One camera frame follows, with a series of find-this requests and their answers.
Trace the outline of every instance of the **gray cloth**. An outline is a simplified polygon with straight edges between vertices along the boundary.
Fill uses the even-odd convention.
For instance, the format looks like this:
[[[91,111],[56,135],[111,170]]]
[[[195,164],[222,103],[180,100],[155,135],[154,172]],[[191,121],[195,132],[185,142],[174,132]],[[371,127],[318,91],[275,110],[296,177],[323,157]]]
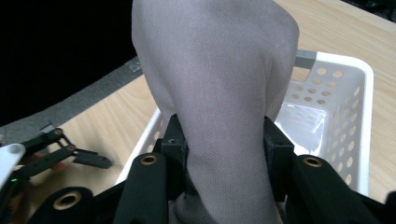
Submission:
[[[290,81],[293,18],[269,0],[134,0],[132,28],[164,122],[177,113],[190,147],[170,222],[278,222],[263,119]]]

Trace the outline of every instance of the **wooden table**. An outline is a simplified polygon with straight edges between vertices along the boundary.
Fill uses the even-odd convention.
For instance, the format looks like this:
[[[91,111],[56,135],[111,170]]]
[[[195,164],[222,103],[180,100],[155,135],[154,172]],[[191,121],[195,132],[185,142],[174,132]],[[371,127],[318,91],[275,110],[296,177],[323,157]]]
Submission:
[[[299,24],[299,49],[356,57],[373,68],[370,197],[384,202],[396,189],[396,24],[336,0],[277,2]],[[114,165],[100,170],[72,163],[64,173],[43,174],[37,179],[46,179],[45,183],[35,180],[34,206],[66,186],[84,186],[94,194],[111,187],[155,108],[140,77],[62,125],[78,147],[97,151]]]

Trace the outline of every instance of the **black plastic part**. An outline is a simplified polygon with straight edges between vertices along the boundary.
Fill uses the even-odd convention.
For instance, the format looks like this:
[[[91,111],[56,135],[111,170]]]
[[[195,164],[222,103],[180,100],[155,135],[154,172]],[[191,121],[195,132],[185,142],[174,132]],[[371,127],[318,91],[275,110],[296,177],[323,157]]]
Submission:
[[[172,116],[169,120],[162,140],[161,153],[166,158],[168,171],[167,198],[173,201],[186,187],[186,158],[188,153],[186,139],[177,115]]]
[[[166,161],[163,155],[146,153],[134,159],[114,223],[168,223]]]
[[[388,194],[385,202],[385,223],[396,223],[396,191]]]
[[[325,160],[298,156],[291,173],[314,223],[379,223]]]
[[[111,166],[111,161],[103,156],[98,156],[97,152],[87,151],[83,149],[76,149],[75,163],[90,165],[97,168],[107,169]]]
[[[379,203],[369,197],[366,197],[364,195],[361,195],[359,193],[356,193],[361,200],[362,203],[367,207],[367,209],[375,216],[376,219],[378,219],[381,223],[390,223],[387,222],[387,214],[385,211],[385,205],[382,203]]]
[[[60,128],[56,128],[49,133],[42,133],[33,139],[22,142],[21,144],[26,148],[26,152],[23,154],[23,157],[29,157],[35,152],[51,144],[58,143],[61,139],[64,139],[68,145],[72,145],[72,143],[64,135],[64,131]]]
[[[58,200],[60,205],[71,204],[67,201],[67,194],[76,192],[79,195],[71,198],[71,201],[75,200],[76,204],[71,207],[63,206],[62,209],[55,207]],[[33,216],[30,218],[28,224],[87,224],[94,222],[94,215],[92,213],[93,196],[89,189],[73,187],[58,190],[48,197],[40,207],[35,211]]]
[[[70,156],[72,156],[74,150],[69,150],[67,147],[62,147],[47,156],[38,159],[37,161],[33,161],[29,164],[23,166],[19,172],[24,176],[34,176],[38,175],[41,172],[49,169],[52,165],[56,164],[59,161],[62,161]]]
[[[157,141],[155,141],[154,148],[152,149],[152,152],[161,153],[161,145],[162,144],[163,144],[163,140],[161,138],[158,138]]]
[[[295,157],[294,144],[267,117],[264,120],[264,150],[275,201],[285,202],[286,187]]]
[[[8,181],[0,190],[0,224],[11,223],[11,209],[9,200],[11,199],[15,184]]]
[[[125,181],[96,195],[94,199],[93,212],[95,224],[111,224],[116,214]]]
[[[295,188],[295,186],[288,188],[288,199],[286,201],[286,216],[287,224],[313,224],[314,221],[309,215],[309,210],[305,204],[303,196]]]

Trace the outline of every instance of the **screw hole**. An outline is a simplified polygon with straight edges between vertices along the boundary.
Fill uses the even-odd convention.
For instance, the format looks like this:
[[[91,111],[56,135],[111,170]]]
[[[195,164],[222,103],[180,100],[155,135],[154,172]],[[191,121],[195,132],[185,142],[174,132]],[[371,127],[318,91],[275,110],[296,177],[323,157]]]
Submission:
[[[146,157],[143,157],[142,159],[140,159],[140,162],[144,165],[152,165],[155,162],[157,162],[157,160],[158,160],[157,157],[150,155],[150,156],[146,156]]]
[[[62,130],[60,130],[60,129],[57,129],[57,130],[55,130],[55,132],[54,132],[55,134],[62,134],[63,132],[62,132]]]
[[[310,165],[312,167],[320,167],[320,166],[322,166],[322,162],[319,161],[316,158],[313,158],[313,157],[304,158],[304,162],[305,162],[305,164]]]
[[[56,210],[64,210],[71,208],[81,200],[81,193],[79,191],[71,191],[58,198],[54,203],[53,207]]]

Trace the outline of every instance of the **white plastic basket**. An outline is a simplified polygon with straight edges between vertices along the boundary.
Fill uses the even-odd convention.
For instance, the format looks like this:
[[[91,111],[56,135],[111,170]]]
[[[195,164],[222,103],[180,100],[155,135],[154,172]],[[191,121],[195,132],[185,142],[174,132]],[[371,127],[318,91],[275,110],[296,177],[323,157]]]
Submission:
[[[306,50],[298,50],[295,68],[276,125],[296,154],[323,158],[352,189],[368,195],[373,70],[356,58]],[[117,183],[134,157],[151,151],[161,122],[157,109]]]

